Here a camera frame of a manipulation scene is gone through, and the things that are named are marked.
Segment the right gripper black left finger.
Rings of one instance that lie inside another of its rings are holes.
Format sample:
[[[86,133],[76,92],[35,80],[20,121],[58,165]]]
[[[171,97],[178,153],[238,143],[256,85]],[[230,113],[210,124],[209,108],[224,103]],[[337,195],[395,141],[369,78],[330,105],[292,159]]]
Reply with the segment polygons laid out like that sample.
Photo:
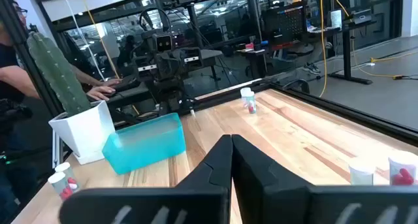
[[[59,220],[68,224],[228,223],[233,140],[223,135],[175,187],[96,188],[63,202]]]

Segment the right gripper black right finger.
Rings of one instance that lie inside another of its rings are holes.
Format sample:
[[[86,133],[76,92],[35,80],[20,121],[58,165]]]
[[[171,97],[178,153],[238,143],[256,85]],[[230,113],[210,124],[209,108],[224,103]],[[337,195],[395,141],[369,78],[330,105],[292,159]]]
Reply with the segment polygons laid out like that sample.
[[[240,135],[233,180],[243,223],[416,223],[417,188],[312,185]]]

